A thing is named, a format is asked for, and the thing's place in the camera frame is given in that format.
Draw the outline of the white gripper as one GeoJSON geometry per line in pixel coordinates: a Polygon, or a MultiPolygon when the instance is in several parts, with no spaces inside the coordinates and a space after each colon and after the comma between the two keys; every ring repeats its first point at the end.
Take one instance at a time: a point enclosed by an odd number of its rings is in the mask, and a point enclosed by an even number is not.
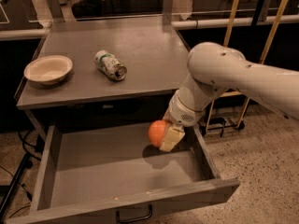
{"type": "Polygon", "coordinates": [[[159,149],[170,152],[185,136],[184,127],[192,127],[202,117],[206,100],[189,89],[172,96],[159,128],[159,149]]]}

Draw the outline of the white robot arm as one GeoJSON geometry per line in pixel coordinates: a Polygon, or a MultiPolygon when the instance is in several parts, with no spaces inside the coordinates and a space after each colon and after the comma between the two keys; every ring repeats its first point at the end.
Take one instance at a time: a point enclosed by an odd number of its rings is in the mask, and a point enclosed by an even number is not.
{"type": "Polygon", "coordinates": [[[206,107],[225,91],[239,91],[251,100],[299,120],[299,72],[252,63],[236,49],[204,42],[189,53],[188,75],[170,100],[164,115],[168,122],[159,149],[171,151],[194,126],[206,107]]]}

